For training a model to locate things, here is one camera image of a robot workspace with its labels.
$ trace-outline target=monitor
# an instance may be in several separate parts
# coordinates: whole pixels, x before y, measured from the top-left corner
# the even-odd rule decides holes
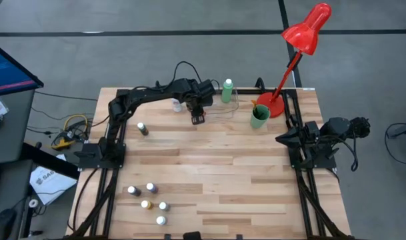
[[[0,95],[43,87],[44,84],[0,48]]]

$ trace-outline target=wooden table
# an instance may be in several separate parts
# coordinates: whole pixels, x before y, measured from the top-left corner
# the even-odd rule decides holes
[[[108,115],[107,105],[116,88],[103,88],[94,122]],[[303,122],[323,123],[315,91],[298,89]],[[127,156],[119,172],[109,238],[162,239],[165,233],[181,238],[189,231],[200,231],[203,238],[235,239],[306,239],[294,170],[285,146],[275,137],[285,133],[284,115],[268,120],[260,129],[252,129],[249,120],[256,95],[239,95],[239,107],[228,105],[214,96],[215,104],[205,108],[206,123],[192,125],[190,113],[172,110],[171,100],[140,106],[127,122]],[[136,124],[144,122],[149,135],[144,137]],[[104,135],[106,125],[91,130],[91,142]],[[81,173],[81,190],[92,170]],[[328,171],[314,170],[320,203],[335,224],[350,234],[339,184]],[[100,170],[91,178],[79,206],[80,223],[92,209]],[[156,184],[158,194],[145,190]],[[130,185],[142,189],[142,196],[127,193]],[[142,200],[155,206],[161,201],[171,205],[167,213],[154,207],[140,206]],[[314,233],[315,213],[309,204]],[[163,215],[167,225],[155,219]],[[99,218],[102,232],[105,210]]]

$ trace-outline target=green cup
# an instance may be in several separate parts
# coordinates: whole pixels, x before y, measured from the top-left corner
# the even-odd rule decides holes
[[[262,127],[262,125],[268,120],[269,116],[271,115],[269,108],[265,105],[256,105],[256,110],[257,116],[255,116],[255,110],[252,110],[251,112],[250,125],[252,126],[252,128]]]

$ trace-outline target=green bottle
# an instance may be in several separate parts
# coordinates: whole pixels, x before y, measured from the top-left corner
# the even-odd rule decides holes
[[[222,102],[229,103],[231,101],[232,88],[234,88],[234,84],[232,84],[232,80],[227,79],[223,83]]]

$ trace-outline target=computer mouse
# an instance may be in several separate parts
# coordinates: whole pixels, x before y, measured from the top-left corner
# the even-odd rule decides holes
[[[14,209],[4,209],[0,212],[0,240],[6,240],[10,236],[15,219]]]

